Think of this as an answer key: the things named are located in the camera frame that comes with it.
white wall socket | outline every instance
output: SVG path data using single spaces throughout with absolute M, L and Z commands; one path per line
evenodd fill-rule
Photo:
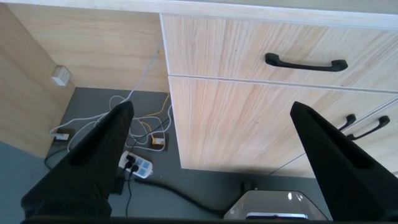
M 57 65 L 52 75 L 52 79 L 60 86 L 66 86 L 70 79 L 70 72 L 63 65 Z

black drawer handle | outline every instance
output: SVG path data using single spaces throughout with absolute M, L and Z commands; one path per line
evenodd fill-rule
M 347 122 L 346 124 L 344 124 L 341 128 L 339 128 L 339 131 L 344 130 L 345 128 L 347 128 L 348 126 L 352 125 L 355 121 L 356 121 L 356 117 L 355 114 L 350 114 L 346 117 Z
M 385 125 L 387 125 L 388 123 L 390 123 L 390 118 L 388 116 L 382 116 L 379 118 L 379 125 L 375 128 L 373 128 L 372 130 L 364 133 L 363 135 L 360 135 L 358 137 L 354 137 L 353 134 L 349 134 L 347 135 L 347 138 L 349 138 L 350 140 L 358 140 L 360 138 L 363 138 L 365 136 L 367 136 L 368 134 L 372 134 L 373 132 L 377 131 L 378 129 L 381 129 L 382 127 L 384 127 Z
M 297 65 L 293 63 L 283 62 L 279 59 L 279 55 L 273 53 L 266 53 L 266 63 L 276 67 L 297 68 L 297 69 L 306 69 L 306 70 L 324 71 L 324 72 L 340 72 L 348 68 L 346 60 L 334 60 L 331 62 L 330 67 Z

power strip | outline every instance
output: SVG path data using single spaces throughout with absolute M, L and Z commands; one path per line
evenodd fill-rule
M 135 172 L 133 172 L 134 175 L 140 177 L 140 178 L 148 178 L 148 176 L 150 176 L 153 173 L 153 165 L 151 162 L 149 162 L 146 159 L 143 159 L 131 152 L 125 151 L 122 156 L 120 157 L 120 161 L 119 161 L 119 167 L 120 168 L 124 168 L 124 166 L 126 165 L 126 163 L 129 162 L 129 160 L 126 158 L 127 155 L 130 155 L 132 157 L 134 157 L 136 159 L 135 163 L 133 165 L 137 165 L 139 167 L 139 169 Z M 127 173 L 129 174 L 131 171 L 131 168 L 127 168 L 126 169 Z

drawer front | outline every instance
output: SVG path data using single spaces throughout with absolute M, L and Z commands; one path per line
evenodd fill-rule
M 379 118 L 383 116 L 388 116 L 390 119 L 387 125 L 367 136 L 354 140 L 354 142 L 387 170 L 398 176 L 398 103 L 366 118 L 358 124 L 352 125 L 344 133 L 359 137 L 377 127 Z M 291 161 L 280 170 L 274 172 L 273 175 L 315 178 L 306 155 Z
M 398 32 L 163 15 L 169 73 L 398 90 Z M 275 67 L 281 61 L 340 72 Z
M 378 126 L 379 118 L 383 116 L 390 119 L 387 125 L 354 142 L 387 170 L 398 175 L 398 102 L 347 129 L 345 133 L 359 137 Z
M 391 95 L 169 76 L 181 165 L 269 174 L 303 153 L 290 118 L 294 101 L 337 127 Z

floor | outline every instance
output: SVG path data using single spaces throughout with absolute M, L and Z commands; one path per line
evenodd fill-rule
M 128 91 L 121 90 L 77 88 L 65 112 L 62 123 L 73 118 L 89 117 L 103 113 L 109 110 L 108 101 L 113 95 L 127 96 L 128 93 Z M 166 93 L 135 92 L 131 97 L 135 116 L 158 112 L 162 107 L 165 97 Z M 160 118 L 162 120 L 167 118 L 167 110 L 160 115 Z M 69 127 L 78 129 L 85 124 L 86 121 L 76 121 Z M 159 125 L 159 122 L 149 124 L 152 127 L 156 127 Z M 74 142 L 78 142 L 89 130 L 89 128 L 83 130 L 81 135 L 77 136 Z M 135 124 L 134 132 L 143 134 L 142 127 Z M 167 152 L 150 152 L 143 149 L 133 150 L 133 153 L 153 163 L 154 173 L 149 177 L 150 179 L 171 185 L 199 200 L 201 203 L 218 209 L 225 208 L 237 195 L 239 195 L 240 183 L 242 181 L 251 180 L 257 184 L 259 190 L 301 191 L 311 199 L 328 218 L 331 218 L 315 179 L 181 169 L 177 139 L 173 125 L 171 125 L 168 134 L 170 140 L 169 150 Z M 55 164 L 62 156 L 63 155 L 60 154 L 53 157 L 49 161 L 49 164 Z M 163 189 L 139 185 L 134 182 L 131 188 L 132 199 L 128 210 L 130 217 L 215 218 L 214 215 L 196 208 L 179 196 Z M 124 216 L 128 196 L 129 192 L 126 185 L 124 186 L 122 195 L 110 196 L 109 202 L 113 208 L 112 216 Z

